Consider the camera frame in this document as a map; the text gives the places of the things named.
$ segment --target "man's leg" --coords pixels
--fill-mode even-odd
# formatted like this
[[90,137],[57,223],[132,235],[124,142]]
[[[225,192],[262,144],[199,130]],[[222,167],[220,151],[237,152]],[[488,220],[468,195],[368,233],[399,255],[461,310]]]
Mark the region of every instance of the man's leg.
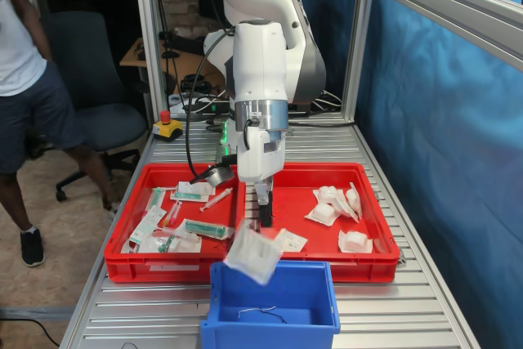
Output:
[[86,173],[98,186],[101,191],[104,208],[110,210],[112,203],[116,202],[113,189],[105,177],[105,166],[100,156],[87,145],[78,145],[70,149],[65,149],[72,159],[74,159],[80,170]]
[[27,231],[33,227],[29,222],[25,211],[22,192],[16,179],[16,173],[10,175],[0,174],[0,204],[6,209],[7,214],[22,231]]
[[25,265],[38,266],[45,261],[42,238],[39,230],[29,222],[16,180],[16,172],[25,161],[24,139],[30,116],[28,91],[0,96],[0,204],[20,228]]
[[37,128],[54,146],[78,162],[80,170],[100,188],[104,207],[112,210],[115,200],[105,178],[104,164],[100,156],[85,143],[69,93],[56,65],[47,65],[42,76],[42,88],[34,91],[31,106]]

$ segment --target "red button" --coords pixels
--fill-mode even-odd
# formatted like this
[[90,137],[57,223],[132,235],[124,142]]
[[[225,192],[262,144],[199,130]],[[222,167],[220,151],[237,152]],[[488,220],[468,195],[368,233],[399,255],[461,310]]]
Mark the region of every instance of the red button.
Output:
[[168,110],[163,110],[160,112],[160,121],[163,124],[169,124],[171,122],[171,112]]

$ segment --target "blue backdrop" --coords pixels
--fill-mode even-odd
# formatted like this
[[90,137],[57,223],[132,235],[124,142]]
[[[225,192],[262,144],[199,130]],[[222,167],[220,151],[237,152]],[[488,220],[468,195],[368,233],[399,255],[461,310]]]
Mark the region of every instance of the blue backdrop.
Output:
[[[354,0],[303,2],[340,93]],[[373,0],[356,119],[482,347],[522,348],[523,74]]]

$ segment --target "person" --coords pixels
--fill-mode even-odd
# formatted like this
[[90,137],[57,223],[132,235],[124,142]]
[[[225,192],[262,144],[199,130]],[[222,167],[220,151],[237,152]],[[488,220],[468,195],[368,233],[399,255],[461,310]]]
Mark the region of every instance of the person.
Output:
[[104,164],[78,128],[38,10],[29,0],[0,0],[0,204],[20,228],[24,264],[38,266],[45,261],[42,238],[27,216],[16,178],[31,124],[78,163],[100,188],[104,208],[114,211]]

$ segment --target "brick wall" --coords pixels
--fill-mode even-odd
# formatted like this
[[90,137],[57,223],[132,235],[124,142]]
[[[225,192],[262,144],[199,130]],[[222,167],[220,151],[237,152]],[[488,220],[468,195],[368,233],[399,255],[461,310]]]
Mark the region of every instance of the brick wall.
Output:
[[182,37],[197,38],[221,28],[219,22],[199,15],[198,0],[163,0],[168,29]]

